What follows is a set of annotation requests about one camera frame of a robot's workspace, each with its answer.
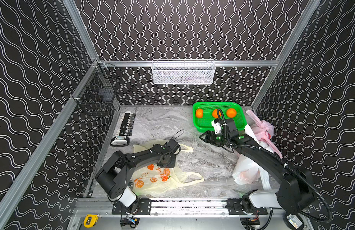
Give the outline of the yellow bag with orange print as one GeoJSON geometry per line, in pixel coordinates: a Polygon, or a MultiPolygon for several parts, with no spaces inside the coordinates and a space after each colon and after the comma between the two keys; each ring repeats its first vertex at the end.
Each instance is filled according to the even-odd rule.
{"type": "Polygon", "coordinates": [[[178,165],[163,168],[153,163],[135,170],[131,182],[131,189],[137,196],[159,196],[169,190],[204,182],[204,178],[197,172],[183,172],[178,165]]]}

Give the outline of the white plastic bag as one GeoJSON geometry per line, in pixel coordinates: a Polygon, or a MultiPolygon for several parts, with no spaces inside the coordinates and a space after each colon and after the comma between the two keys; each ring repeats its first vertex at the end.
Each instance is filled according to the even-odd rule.
{"type": "Polygon", "coordinates": [[[261,178],[263,190],[271,190],[269,173],[243,154],[239,155],[232,176],[238,185],[253,184],[261,178]]]}

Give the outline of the pink plastic bag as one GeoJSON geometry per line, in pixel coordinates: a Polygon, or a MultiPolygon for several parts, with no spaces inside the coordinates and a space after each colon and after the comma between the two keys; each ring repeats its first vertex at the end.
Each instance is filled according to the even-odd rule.
{"type": "Polygon", "coordinates": [[[271,138],[274,135],[274,126],[265,120],[260,120],[252,110],[247,110],[246,114],[255,123],[255,125],[251,129],[253,130],[257,140],[266,143],[271,148],[271,150],[273,150],[282,159],[282,153],[271,141],[271,138]]]}

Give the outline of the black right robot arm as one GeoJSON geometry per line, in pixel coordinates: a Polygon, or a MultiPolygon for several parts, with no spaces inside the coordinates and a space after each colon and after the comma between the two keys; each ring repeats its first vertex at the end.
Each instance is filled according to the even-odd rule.
{"type": "Polygon", "coordinates": [[[271,174],[279,183],[278,190],[252,190],[242,196],[240,207],[251,214],[259,208],[282,209],[287,214],[303,216],[320,223],[332,221],[332,211],[319,190],[315,187],[309,170],[292,167],[281,157],[260,146],[248,134],[240,134],[232,118],[225,118],[221,109],[214,110],[213,131],[206,131],[200,139],[211,145],[235,150],[248,157],[258,166],[271,174]],[[327,216],[319,218],[304,212],[304,209],[319,199],[324,205],[327,216]]]}

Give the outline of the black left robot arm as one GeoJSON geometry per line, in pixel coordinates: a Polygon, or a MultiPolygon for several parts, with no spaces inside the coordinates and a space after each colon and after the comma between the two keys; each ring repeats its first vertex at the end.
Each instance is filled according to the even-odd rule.
{"type": "Polygon", "coordinates": [[[174,139],[137,153],[124,154],[116,151],[96,174],[96,180],[114,204],[121,202],[124,207],[133,209],[137,195],[128,187],[133,173],[145,166],[157,164],[162,168],[173,168],[181,146],[174,139]]]}

